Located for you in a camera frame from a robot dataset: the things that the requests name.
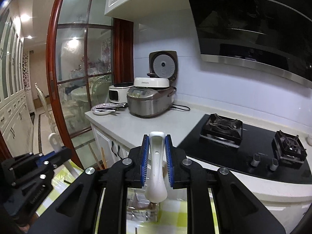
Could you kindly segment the white dining chair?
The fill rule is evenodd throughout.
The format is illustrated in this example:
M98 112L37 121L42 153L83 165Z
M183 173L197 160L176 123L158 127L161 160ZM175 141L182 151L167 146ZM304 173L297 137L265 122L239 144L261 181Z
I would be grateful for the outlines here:
M53 116L50 114L49 110L48 110L48 104L47 104L47 101L46 101L46 98L45 98L45 95L43 94L43 92L40 90L40 88L38 87L38 84L35 83L35 88L36 88L36 91L37 91L37 94L38 94L38 97L41 101L41 104L44 108L44 111L45 111L45 114L48 118L48 122L49 122L49 126L50 126L50 129L53 133L56 133L56 122L53 118Z

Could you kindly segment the white ceramic spoon with hole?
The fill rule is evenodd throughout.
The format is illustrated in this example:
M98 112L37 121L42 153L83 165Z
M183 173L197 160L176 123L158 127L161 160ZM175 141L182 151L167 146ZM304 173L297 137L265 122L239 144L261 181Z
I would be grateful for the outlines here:
M149 134L149 151L151 154L151 173L145 197L153 203L164 201L167 196L166 185L163 178L164 132L151 132Z

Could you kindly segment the silver rice cooker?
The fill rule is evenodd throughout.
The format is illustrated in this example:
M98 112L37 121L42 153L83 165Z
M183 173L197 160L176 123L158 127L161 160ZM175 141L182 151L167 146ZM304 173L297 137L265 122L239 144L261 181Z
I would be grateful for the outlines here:
M136 77L127 92L129 113L152 118L169 110L174 103L178 56L176 51L156 51L149 54L149 73Z

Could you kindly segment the white small cooker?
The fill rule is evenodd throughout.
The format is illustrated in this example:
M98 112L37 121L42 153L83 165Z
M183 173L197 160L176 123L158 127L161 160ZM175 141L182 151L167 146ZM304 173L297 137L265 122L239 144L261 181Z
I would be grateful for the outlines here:
M117 83L109 86L108 94L111 103L119 104L127 102L128 90L133 86L132 82Z

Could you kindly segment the black gas stove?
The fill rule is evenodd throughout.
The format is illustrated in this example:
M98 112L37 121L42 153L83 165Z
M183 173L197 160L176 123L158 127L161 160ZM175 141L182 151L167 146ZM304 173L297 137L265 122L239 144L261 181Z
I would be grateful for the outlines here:
M179 148L194 159L242 174L311 184L302 140L281 130L274 132L212 113L203 116Z

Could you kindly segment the brown chopstick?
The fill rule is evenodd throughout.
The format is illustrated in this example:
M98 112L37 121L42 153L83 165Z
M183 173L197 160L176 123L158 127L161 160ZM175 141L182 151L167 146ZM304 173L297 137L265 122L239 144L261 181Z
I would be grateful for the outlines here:
M96 161L97 166L99 167L100 170L103 170L103 168L102 168L102 166L100 165L100 163L99 163L99 161L98 161L98 158L97 158L95 152L93 151L93 148L92 148L92 146L91 146L90 143L88 143L88 147L89 147L90 152L92 153L92 155L93 155L93 157L94 157L94 159L95 159L95 161Z

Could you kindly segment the white lower cabinet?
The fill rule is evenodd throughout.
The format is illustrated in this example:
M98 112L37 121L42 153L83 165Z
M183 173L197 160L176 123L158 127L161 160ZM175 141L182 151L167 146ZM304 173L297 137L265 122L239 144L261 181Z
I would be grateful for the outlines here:
M170 134L174 146L197 125L204 116L201 110L189 112L170 110L155 118L139 118L125 110L104 116L85 113L92 128L100 130L127 148L139 146L145 134L162 131ZM290 233L311 204L310 184L291 184L260 179L245 174L235 176L274 214Z

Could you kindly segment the green checkered tablecloth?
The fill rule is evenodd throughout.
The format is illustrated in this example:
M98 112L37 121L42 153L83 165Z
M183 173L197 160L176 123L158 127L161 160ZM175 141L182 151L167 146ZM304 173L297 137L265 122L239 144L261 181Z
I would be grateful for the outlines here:
M52 179L53 190L40 205L36 214L40 217L43 212L60 196L75 180L63 165L56 169ZM186 233L187 232L187 201L185 189L175 191L170 189L168 197L159 203L157 222L126 221L127 233Z

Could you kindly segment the white plate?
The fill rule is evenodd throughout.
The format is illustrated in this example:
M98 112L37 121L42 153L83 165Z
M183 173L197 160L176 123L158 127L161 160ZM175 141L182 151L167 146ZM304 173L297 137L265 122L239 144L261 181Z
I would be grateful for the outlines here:
M116 112L118 110L122 110L128 108L127 103L103 103L103 104L97 104L91 108L91 111L95 115L106 115L108 113Z

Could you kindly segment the red wooden door frame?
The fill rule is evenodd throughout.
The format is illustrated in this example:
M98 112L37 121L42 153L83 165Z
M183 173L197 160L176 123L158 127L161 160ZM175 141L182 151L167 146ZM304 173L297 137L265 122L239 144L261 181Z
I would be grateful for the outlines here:
M83 168L82 163L76 153L74 145L71 141L69 132L67 130L65 118L62 112L60 98L58 94L58 86L55 72L56 65L56 37L57 37L57 27L59 21L59 15L61 11L63 0L54 0L49 26L47 33L47 44L46 44L46 73L48 90L50 95L51 107L56 121L56 125L61 137L62 142L66 147L71 149L71 160L79 167Z

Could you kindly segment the white display cabinet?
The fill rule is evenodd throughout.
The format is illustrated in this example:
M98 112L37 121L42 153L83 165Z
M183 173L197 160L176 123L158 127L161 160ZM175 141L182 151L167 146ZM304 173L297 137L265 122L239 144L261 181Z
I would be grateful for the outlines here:
M10 11L1 17L1 134L13 157L32 151L33 123L23 82L23 40Z

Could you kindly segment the black range hood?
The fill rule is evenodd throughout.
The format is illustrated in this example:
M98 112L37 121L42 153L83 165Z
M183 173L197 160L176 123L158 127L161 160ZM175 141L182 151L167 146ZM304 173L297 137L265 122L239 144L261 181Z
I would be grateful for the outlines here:
M311 87L311 19L273 0L189 0L203 61Z

